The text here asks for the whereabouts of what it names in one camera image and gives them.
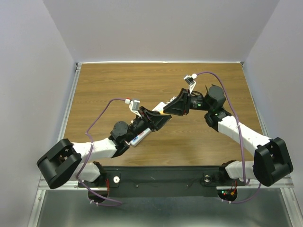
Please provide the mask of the white power strip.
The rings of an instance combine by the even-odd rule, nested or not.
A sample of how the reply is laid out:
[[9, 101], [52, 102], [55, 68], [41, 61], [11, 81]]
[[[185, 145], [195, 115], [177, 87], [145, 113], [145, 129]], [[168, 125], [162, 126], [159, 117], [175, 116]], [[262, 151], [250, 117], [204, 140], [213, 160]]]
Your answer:
[[[164, 102], [160, 102], [158, 103], [154, 108], [153, 111], [162, 111], [164, 106], [167, 103]], [[141, 132], [140, 134], [138, 134], [132, 141], [130, 141], [130, 145], [132, 147], [137, 146], [149, 133], [151, 132], [151, 130], [149, 128], [145, 129], [143, 132]]]

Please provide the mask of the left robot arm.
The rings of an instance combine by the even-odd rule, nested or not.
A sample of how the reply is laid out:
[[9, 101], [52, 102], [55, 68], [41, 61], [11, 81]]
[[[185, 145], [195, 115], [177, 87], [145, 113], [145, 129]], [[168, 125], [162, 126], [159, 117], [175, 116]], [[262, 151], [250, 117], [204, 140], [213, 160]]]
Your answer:
[[86, 143], [59, 140], [37, 161], [37, 167], [50, 189], [59, 188], [69, 180], [79, 179], [101, 186], [105, 182], [105, 174], [98, 165], [89, 164], [89, 161], [121, 156], [137, 135], [146, 129], [158, 131], [171, 118], [170, 114], [141, 106], [132, 123], [116, 122], [110, 136], [103, 140]]

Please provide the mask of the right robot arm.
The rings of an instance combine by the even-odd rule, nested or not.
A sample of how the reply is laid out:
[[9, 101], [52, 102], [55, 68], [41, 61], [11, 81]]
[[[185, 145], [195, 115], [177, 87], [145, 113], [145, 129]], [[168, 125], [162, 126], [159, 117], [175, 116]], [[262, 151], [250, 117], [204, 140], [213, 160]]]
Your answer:
[[229, 184], [234, 179], [255, 179], [264, 186], [271, 186], [293, 172], [285, 141], [279, 137], [269, 138], [240, 123], [234, 114], [225, 110], [225, 100], [223, 89], [216, 85], [212, 85], [205, 96], [183, 88], [164, 106], [163, 112], [183, 116], [189, 110], [206, 111], [204, 118], [209, 127], [230, 137], [253, 156], [253, 161], [224, 164], [224, 170], [218, 172], [222, 184]]

